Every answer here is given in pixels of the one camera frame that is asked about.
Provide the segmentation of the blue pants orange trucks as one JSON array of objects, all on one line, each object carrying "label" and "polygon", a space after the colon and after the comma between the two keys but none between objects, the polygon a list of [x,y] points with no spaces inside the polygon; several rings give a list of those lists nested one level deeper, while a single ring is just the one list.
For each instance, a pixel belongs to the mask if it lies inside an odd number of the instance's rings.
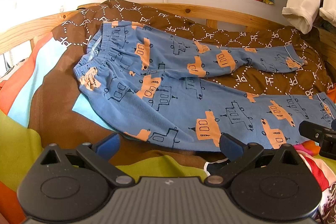
[{"label": "blue pants orange trucks", "polygon": [[73,72],[94,112],[113,129],[163,147],[217,152],[223,133],[278,148],[304,141],[303,121],[331,126],[335,107],[318,94],[249,94],[209,81],[244,65],[290,73],[303,64],[292,46],[197,44],[116,21],[101,25]]}]

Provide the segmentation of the black white trimmed garment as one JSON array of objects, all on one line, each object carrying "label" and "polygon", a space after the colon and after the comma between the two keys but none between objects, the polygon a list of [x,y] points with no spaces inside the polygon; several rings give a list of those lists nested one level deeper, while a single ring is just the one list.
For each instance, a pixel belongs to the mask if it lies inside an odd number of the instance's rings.
[{"label": "black white trimmed garment", "polygon": [[207,176],[216,175],[226,165],[230,163],[228,158],[217,160],[213,162],[205,162],[203,170]]}]

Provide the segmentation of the colorful striped bedsheet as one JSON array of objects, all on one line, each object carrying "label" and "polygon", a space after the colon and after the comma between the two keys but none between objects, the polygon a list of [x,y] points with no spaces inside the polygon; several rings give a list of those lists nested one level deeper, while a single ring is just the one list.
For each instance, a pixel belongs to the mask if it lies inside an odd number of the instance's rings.
[{"label": "colorful striped bedsheet", "polygon": [[[231,75],[213,78],[213,83],[249,94],[320,95],[335,107],[332,84],[317,47],[319,34],[295,34],[291,28],[278,32],[261,31],[257,40],[250,33],[208,29],[188,38],[197,44],[225,47],[260,48],[292,44],[307,59],[300,71],[288,74],[258,72],[239,68]],[[70,42],[41,38],[30,57],[1,79],[1,213],[9,223],[20,223],[24,216],[15,191],[33,160],[48,143],[73,148],[82,141],[98,141],[111,133],[80,98],[73,67],[85,53],[79,43],[83,34],[76,32]],[[206,177],[205,162],[224,159],[213,152],[191,152],[142,143],[121,137],[112,164],[134,178],[141,176]]]}]

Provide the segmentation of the brown PF patterned blanket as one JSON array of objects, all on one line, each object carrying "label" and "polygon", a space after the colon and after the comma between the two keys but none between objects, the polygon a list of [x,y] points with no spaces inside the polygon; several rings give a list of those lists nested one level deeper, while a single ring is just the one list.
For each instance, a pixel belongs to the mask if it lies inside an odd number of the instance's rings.
[{"label": "brown PF patterned blanket", "polygon": [[117,131],[115,165],[219,153],[228,133],[303,147],[302,121],[330,127],[335,104],[317,52],[290,27],[228,32],[122,0],[52,31],[62,55],[34,93],[29,128],[73,148]]}]

